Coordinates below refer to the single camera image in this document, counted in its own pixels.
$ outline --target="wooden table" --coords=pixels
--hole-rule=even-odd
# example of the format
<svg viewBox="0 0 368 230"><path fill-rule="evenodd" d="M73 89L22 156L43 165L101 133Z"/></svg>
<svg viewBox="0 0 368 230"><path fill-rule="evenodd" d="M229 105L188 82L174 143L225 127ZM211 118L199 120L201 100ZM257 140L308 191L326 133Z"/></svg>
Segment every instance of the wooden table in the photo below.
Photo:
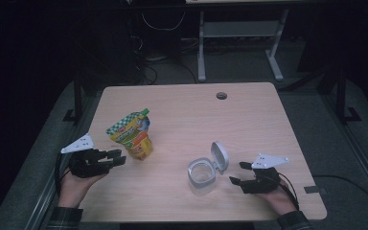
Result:
<svg viewBox="0 0 368 230"><path fill-rule="evenodd" d="M217 99L218 92L227 94ZM154 152L144 161L132 159L111 141L105 130L130 112L149 109L149 138ZM277 92L271 83L182 84L108 87L103 92L89 133L96 149L122 149L123 166L95 184L81 204L82 221L176 222L256 221L275 219L263 200L245 195L229 176L253 179L239 162L261 153L288 157L276 167L292 182L308 219L327 211ZM188 164L212 159L211 144L220 141L229 167L217 174L216 188L195 196L189 186Z"/></svg>

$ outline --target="dark background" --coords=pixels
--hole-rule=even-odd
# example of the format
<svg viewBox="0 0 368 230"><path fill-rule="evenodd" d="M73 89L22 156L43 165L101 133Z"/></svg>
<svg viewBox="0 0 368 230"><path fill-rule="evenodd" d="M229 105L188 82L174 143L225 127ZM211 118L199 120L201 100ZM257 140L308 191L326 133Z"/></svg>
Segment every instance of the dark background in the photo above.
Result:
<svg viewBox="0 0 368 230"><path fill-rule="evenodd" d="M368 98L368 3L352 2L291 11L283 39L308 41L301 70L343 59L348 78ZM59 94L76 74L93 93L142 78L135 69L140 59L131 52L125 14L60 10L57 1L0 0L0 204ZM186 15L180 32L167 34L170 42L154 42L160 34L152 31L141 33L154 46L170 50L181 35L197 37L196 30L186 30L196 28L191 26L195 23L196 13Z"/></svg>

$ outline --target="robotic hand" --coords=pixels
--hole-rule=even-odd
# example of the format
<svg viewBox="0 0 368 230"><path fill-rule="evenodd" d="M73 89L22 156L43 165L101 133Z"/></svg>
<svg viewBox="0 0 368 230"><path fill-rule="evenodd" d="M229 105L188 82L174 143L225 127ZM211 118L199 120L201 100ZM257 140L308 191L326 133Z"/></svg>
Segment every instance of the robotic hand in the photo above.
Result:
<svg viewBox="0 0 368 230"><path fill-rule="evenodd" d="M104 173L116 166L124 165L127 158L121 156L119 149L110 151L98 151L97 149L87 149L73 152L68 167L73 175L86 178Z"/></svg>
<svg viewBox="0 0 368 230"><path fill-rule="evenodd" d="M256 174L255 180L241 181L238 178L229 176L232 184L241 186L244 194L266 194L275 190L280 184L280 176L276 169L252 169L252 164L240 162L241 168L253 171Z"/></svg>

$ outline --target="sleeve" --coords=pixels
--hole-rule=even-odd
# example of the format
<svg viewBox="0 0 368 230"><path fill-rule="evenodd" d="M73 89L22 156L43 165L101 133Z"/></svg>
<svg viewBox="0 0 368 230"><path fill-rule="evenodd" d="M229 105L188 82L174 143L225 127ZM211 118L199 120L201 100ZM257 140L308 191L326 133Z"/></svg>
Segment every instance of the sleeve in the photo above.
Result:
<svg viewBox="0 0 368 230"><path fill-rule="evenodd" d="M56 207L46 229L79 229L82 209Z"/></svg>
<svg viewBox="0 0 368 230"><path fill-rule="evenodd" d="M313 227L303 212L295 211L277 218L282 230L312 230Z"/></svg>

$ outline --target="human hand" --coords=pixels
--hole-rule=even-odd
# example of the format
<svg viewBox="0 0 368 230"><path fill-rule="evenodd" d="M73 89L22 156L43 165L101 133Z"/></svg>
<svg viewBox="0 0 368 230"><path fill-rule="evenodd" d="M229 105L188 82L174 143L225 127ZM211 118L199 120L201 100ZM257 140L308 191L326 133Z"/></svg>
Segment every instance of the human hand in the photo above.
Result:
<svg viewBox="0 0 368 230"><path fill-rule="evenodd" d="M280 181L280 184L288 187L288 184L283 179ZM290 197L280 186L277 187L274 191L267 194L256 194L256 196L264 199L270 207L280 216L297 211Z"/></svg>
<svg viewBox="0 0 368 230"><path fill-rule="evenodd" d="M80 178L69 172L61 180L58 207L79 208L89 188L105 176L106 174L101 174L88 178Z"/></svg>

